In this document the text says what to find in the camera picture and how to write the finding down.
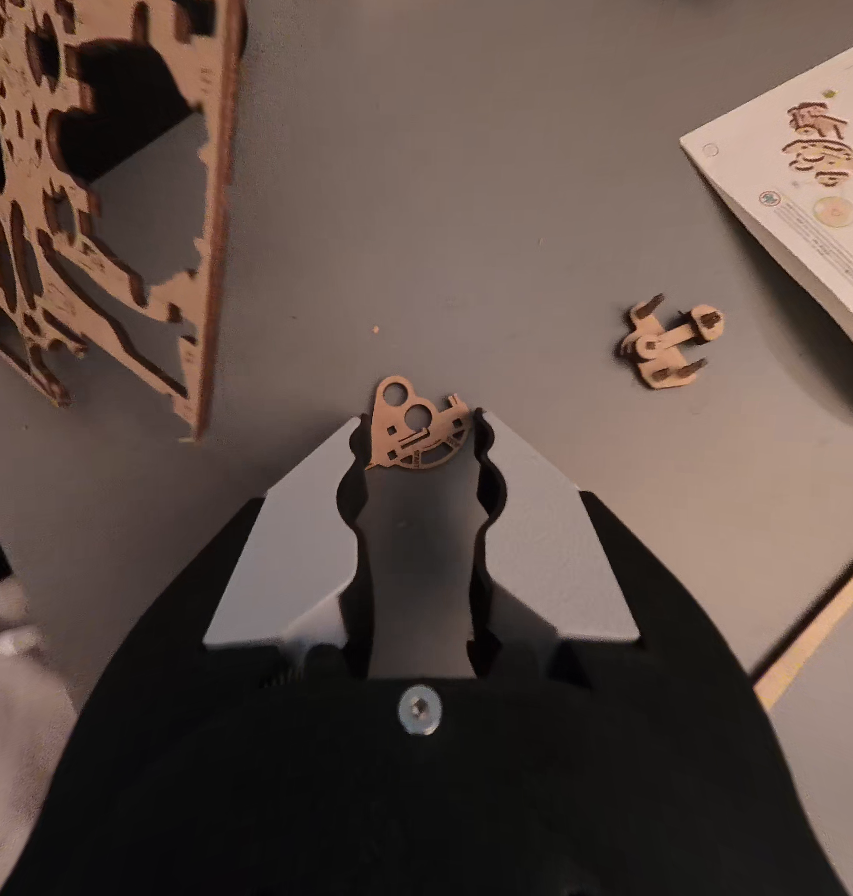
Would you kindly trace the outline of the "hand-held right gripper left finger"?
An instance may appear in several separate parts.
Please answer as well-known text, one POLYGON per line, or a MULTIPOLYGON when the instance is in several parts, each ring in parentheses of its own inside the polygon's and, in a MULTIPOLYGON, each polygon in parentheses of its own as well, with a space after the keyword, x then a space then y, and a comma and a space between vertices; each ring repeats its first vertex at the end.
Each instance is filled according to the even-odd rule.
POLYGON ((353 417, 264 496, 203 644, 269 646, 302 666, 338 648, 365 678, 373 650, 373 579, 357 524, 367 503, 367 417, 353 417))

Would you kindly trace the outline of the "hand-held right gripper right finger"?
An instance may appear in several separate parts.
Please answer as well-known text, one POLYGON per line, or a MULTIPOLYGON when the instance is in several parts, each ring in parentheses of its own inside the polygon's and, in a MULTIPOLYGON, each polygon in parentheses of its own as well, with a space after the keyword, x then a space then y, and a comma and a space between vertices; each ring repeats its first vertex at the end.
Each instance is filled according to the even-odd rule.
POLYGON ((632 646, 637 623, 580 489, 493 412, 473 416, 479 471, 469 583, 469 662, 489 675, 507 647, 524 647, 541 673, 564 644, 632 646))

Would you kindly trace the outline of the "wooden car-shaped piece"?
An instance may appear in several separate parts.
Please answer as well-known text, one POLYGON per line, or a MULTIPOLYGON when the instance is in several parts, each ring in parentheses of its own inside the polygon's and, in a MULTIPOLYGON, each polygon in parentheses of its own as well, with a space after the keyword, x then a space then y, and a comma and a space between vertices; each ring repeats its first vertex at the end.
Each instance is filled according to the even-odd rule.
POLYGON ((457 394, 437 406, 399 375, 377 385, 371 416, 372 455, 368 469, 435 469, 467 442, 472 415, 457 394))

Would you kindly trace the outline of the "large wooden parts sheet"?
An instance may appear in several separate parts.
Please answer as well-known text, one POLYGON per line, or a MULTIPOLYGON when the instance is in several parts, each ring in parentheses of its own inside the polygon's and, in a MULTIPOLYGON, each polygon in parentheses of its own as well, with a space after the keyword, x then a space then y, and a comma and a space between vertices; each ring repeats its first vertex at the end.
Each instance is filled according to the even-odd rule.
POLYGON ((205 432, 219 333, 246 3, 0 2, 0 359, 93 345, 205 432), (206 134, 199 262, 149 284, 99 236, 93 182, 191 115, 206 134))

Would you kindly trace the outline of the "small wooden pegged assembly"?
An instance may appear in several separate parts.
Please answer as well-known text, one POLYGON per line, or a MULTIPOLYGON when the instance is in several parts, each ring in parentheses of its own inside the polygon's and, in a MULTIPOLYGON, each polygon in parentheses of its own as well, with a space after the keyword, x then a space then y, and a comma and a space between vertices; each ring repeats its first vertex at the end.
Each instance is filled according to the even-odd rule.
POLYGON ((677 325, 667 329, 656 315, 665 298, 657 294, 627 312, 625 319, 631 330, 618 348, 619 356, 634 364, 645 386, 656 391, 695 382, 708 359, 689 361, 683 347, 715 342, 725 330, 723 311, 707 305, 691 308, 677 325))

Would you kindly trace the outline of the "white instruction booklet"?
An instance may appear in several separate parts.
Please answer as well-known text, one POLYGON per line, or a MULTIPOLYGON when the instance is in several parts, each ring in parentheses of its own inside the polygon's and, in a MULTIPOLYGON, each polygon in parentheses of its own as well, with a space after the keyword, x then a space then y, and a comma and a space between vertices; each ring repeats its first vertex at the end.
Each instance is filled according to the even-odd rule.
POLYGON ((684 135, 680 146, 853 343, 853 48, 684 135))

